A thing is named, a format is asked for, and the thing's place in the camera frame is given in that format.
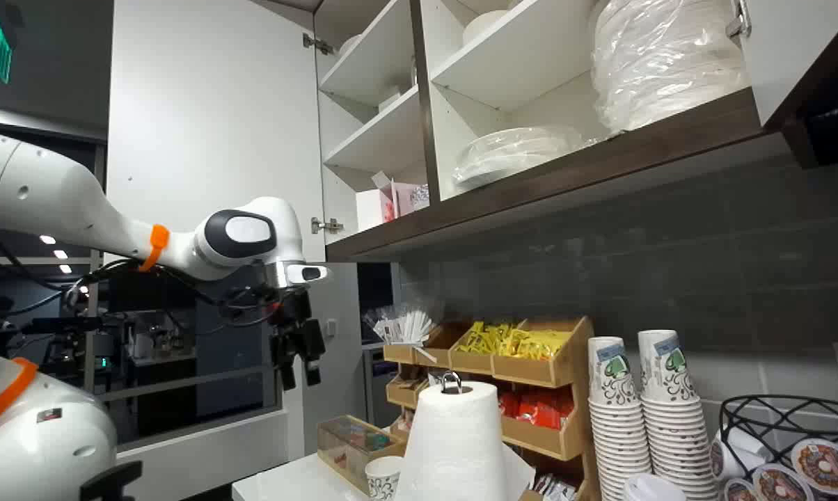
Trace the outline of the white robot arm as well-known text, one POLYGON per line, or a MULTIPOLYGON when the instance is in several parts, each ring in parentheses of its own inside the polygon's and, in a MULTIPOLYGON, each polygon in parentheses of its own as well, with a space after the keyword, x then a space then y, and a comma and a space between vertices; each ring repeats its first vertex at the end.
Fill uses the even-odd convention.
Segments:
MULTIPOLYGON (((322 353, 307 290, 329 269, 304 254, 285 197, 226 207, 190 230, 172 230, 123 214, 74 158, 0 134, 0 229, 48 233, 129 255, 143 272, 175 269, 194 281, 265 264, 280 301, 274 322, 297 357, 322 353)), ((0 357, 0 501, 134 501, 129 484, 140 477, 136 463, 118 456, 118 428, 95 395, 24 357, 0 357)))

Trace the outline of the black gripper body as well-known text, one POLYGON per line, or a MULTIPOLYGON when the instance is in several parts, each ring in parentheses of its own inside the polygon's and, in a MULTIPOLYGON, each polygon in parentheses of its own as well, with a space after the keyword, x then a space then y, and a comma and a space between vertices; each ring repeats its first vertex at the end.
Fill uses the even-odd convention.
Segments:
POLYGON ((271 301, 274 363, 287 368, 296 357, 317 363, 326 353, 321 322, 312 315, 310 293, 304 286, 280 290, 271 301))

